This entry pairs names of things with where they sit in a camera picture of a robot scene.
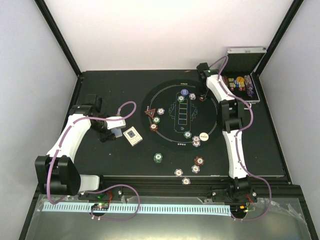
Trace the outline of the white playing card box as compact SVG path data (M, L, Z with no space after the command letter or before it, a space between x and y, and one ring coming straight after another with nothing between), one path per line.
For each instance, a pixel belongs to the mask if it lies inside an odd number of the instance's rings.
M126 131L123 132L124 137L128 140L130 145L134 147L138 143L140 143L143 138L142 136L138 133L138 131L132 126Z

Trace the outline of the green poker chips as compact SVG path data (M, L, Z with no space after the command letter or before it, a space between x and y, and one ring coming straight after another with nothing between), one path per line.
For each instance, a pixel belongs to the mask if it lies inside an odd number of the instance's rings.
M154 117L153 122L158 124L160 122L160 118L158 116Z
M184 97L183 95L180 95L180 96L177 97L177 101L178 101L179 103L183 103L184 100L185 100L185 97Z

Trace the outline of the red triangular marker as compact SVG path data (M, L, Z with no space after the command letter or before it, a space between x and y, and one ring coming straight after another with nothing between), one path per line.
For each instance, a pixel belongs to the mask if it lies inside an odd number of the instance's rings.
M146 110L144 113L150 117L151 119L153 119L155 117L155 114L156 114L157 110L155 108L152 108L152 109L148 109Z

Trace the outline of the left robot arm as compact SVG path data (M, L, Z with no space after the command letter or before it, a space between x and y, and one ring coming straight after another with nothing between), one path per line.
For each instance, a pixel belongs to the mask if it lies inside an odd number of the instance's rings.
M77 150L89 130L96 131L101 142L115 140L115 130L126 126L119 107L114 116L101 112L103 100L95 94L86 102L70 108L67 123L54 146L35 160L38 186L42 194L74 196L89 193L97 200L108 192L98 175L80 174L75 166Z

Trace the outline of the green poker chip stack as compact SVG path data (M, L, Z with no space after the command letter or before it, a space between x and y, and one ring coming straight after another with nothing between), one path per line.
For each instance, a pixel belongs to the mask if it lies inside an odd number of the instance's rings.
M163 160L163 155L161 153L157 152L157 153L154 154L153 160L154 160L155 163L159 164Z

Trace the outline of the purple small blind button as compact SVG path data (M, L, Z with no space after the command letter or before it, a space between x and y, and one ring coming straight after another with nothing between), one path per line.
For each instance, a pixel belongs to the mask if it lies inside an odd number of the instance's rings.
M189 95L189 91L186 88L184 88L180 91L180 94L185 97Z

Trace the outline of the white dealer button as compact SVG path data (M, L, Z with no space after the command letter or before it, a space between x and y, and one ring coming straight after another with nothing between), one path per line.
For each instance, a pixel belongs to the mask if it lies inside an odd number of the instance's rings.
M206 141L209 140L209 134L206 133L206 132L201 132L201 133L199 134L199 139L200 139L201 141L203 141L203 142L206 142Z

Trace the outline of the brown poker chip stack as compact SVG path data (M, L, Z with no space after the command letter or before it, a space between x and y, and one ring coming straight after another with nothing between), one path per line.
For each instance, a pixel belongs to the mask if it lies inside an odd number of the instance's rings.
M203 157L197 156L194 158L194 164L197 166L203 166L205 163L205 160Z

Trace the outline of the blue playing card deck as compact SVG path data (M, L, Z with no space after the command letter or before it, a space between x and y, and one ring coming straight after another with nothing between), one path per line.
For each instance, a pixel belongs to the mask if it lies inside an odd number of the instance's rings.
M120 138L123 136L122 130L120 128L112 128L111 133L114 134L115 138Z

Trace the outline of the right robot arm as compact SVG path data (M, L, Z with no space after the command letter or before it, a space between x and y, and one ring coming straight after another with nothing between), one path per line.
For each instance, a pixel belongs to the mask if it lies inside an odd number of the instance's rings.
M238 202L251 191L242 145L244 103L232 94L223 77L210 70L206 62L200 63L196 70L201 82L201 97L205 99L206 93L211 92L218 101L217 122L222 130L229 161L230 183L226 194L230 200Z

